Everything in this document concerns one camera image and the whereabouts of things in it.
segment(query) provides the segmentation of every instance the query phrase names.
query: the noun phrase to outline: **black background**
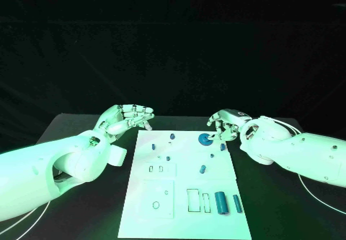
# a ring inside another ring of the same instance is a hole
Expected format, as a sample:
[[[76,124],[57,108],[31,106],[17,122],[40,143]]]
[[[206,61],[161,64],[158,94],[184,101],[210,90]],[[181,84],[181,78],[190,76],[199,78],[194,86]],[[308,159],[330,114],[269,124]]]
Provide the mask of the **black background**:
[[[340,1],[0,3],[0,151],[59,113],[138,104],[160,116],[295,118],[346,138]]]

